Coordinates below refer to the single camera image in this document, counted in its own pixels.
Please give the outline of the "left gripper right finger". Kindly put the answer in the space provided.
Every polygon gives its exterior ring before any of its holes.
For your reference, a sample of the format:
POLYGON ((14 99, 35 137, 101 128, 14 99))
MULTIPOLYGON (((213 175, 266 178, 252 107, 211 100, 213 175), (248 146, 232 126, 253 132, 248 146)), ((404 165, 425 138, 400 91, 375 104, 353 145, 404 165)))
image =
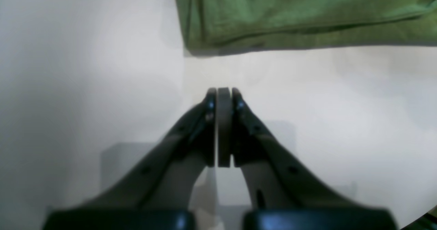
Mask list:
POLYGON ((395 230, 386 209, 332 190, 253 113, 237 88, 217 91, 217 165, 242 171, 252 210, 244 230, 395 230))

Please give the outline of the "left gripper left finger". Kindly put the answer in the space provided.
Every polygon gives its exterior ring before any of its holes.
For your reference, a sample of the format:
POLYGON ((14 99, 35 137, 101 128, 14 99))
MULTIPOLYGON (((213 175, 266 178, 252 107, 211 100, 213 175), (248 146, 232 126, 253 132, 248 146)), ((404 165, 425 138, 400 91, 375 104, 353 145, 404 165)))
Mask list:
POLYGON ((214 166, 217 90, 187 111, 121 180, 85 203, 51 213, 44 230, 195 230, 196 180, 214 166))

